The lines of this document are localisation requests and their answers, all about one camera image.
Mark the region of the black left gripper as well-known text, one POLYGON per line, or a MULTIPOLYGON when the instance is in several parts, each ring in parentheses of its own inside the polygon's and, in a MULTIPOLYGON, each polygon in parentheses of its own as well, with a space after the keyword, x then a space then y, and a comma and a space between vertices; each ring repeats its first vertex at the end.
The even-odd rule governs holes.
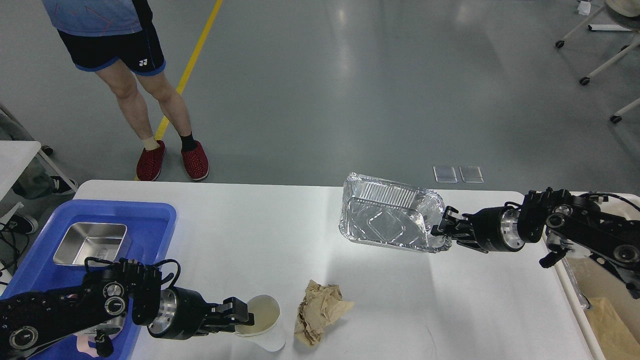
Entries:
POLYGON ((236 297, 214 306, 197 291, 169 287, 160 292, 158 313, 148 324, 147 331, 153 338, 187 340, 209 334, 235 333, 239 326, 254 324, 254 313, 249 312, 247 303, 236 297))

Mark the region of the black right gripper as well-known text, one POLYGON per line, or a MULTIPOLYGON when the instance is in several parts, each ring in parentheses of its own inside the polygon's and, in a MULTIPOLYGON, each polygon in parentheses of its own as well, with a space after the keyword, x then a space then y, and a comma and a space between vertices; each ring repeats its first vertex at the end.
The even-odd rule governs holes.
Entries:
POLYGON ((525 244, 518 233, 521 212, 512 206, 484 208, 475 214, 455 216, 458 210, 446 206, 441 220, 432 226, 430 234, 440 237, 440 251, 457 244, 483 254, 518 252, 525 244))

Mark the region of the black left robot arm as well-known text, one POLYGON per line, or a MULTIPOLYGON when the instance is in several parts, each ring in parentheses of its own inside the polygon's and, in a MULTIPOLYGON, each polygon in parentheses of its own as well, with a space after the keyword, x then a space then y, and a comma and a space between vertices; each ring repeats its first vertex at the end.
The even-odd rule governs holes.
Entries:
POLYGON ((1 358, 26 360, 71 335, 94 330, 99 357, 114 347, 103 324, 130 315, 153 338, 187 340, 254 326, 254 314, 236 297, 208 303, 197 291, 176 287, 181 266, 167 276, 170 259, 143 264, 87 257, 80 285, 28 291, 1 301, 1 358))

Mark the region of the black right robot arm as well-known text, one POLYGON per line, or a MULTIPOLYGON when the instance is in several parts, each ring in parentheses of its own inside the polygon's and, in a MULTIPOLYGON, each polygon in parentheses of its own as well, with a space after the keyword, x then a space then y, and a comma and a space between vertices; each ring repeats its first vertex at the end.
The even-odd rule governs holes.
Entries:
POLYGON ((436 237, 454 240, 480 253, 520 251, 526 244, 545 239, 547 254, 539 260, 548 269, 574 248, 584 248, 589 259, 639 298, 639 221, 604 212, 600 204, 614 198, 630 200, 614 193, 572 194, 566 189, 531 190, 521 202, 505 202, 476 213, 464 213, 446 206, 430 230, 436 237))

